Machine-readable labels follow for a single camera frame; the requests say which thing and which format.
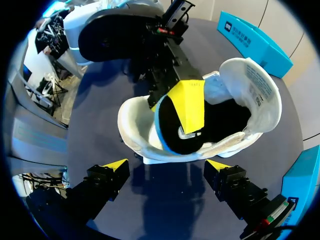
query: black shoe insole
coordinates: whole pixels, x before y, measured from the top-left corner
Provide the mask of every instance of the black shoe insole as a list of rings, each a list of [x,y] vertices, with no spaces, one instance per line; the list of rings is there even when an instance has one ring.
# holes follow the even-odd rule
[[[181,139],[181,126],[172,100],[166,96],[159,106],[159,127],[166,145],[177,154],[191,154],[198,151],[203,143],[217,143],[222,139],[241,132],[248,123],[251,113],[247,107],[238,105],[234,99],[211,105],[204,101],[204,127],[201,135]]]

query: blue padding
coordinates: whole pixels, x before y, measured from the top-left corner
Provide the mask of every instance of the blue padding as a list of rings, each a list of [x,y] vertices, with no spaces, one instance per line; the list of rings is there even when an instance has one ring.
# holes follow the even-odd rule
[[[305,150],[283,177],[281,194],[295,202],[296,206],[283,225],[296,225],[311,205],[315,192],[320,162],[320,145]],[[285,239],[289,230],[284,230],[278,240]]]
[[[162,147],[163,147],[163,150],[165,151],[168,151],[174,155],[181,155],[181,154],[178,154],[174,151],[172,151],[170,149],[170,147],[166,144],[165,140],[164,140],[164,137],[162,136],[162,133],[161,133],[161,129],[160,129],[160,123],[159,123],[159,108],[160,108],[160,105],[161,105],[161,102],[165,99],[167,95],[164,95],[163,97],[160,98],[160,100],[157,102],[156,106],[155,106],[155,113],[154,113],[154,125],[155,125],[155,130],[156,130],[156,134],[158,135],[159,139],[160,139],[160,142],[162,144]]]

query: black cable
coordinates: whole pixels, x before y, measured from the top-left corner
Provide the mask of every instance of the black cable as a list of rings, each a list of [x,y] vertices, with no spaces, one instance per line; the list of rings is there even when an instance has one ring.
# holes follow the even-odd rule
[[[320,132],[317,133],[316,135],[313,135],[313,136],[311,136],[311,137],[308,137],[308,138],[306,138],[306,139],[303,139],[303,141],[307,141],[307,140],[312,139],[312,138],[314,138],[314,137],[316,137],[316,136],[318,136],[318,135],[320,135]]]
[[[263,230],[261,232],[258,232],[257,234],[246,238],[247,240],[260,240],[262,237],[268,235],[268,234],[274,234],[277,232],[281,232],[282,230],[294,230],[296,226],[294,225],[286,225],[286,226],[277,226],[274,228],[270,228],[267,230]]]
[[[26,185],[25,185],[24,176],[21,175],[21,177],[22,177],[22,184],[23,184],[23,188],[24,188],[24,191],[25,191],[25,195],[28,195],[28,194],[27,194],[27,190],[26,190]]]

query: gray floor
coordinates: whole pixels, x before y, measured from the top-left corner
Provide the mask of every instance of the gray floor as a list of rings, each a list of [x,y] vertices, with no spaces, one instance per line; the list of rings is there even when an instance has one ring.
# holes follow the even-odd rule
[[[59,94],[61,106],[54,110],[53,117],[64,124],[69,124],[70,122],[70,116],[80,82],[81,80],[74,75],[59,82],[61,87],[68,90],[68,92]]]

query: white wall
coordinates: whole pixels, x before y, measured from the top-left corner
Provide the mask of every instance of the white wall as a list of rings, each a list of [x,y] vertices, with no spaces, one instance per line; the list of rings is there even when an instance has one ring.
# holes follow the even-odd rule
[[[28,34],[28,49],[24,58],[24,65],[32,72],[28,83],[34,87],[39,86],[39,82],[46,73],[55,73],[49,58],[41,51],[39,54],[36,49],[36,29],[32,29]]]

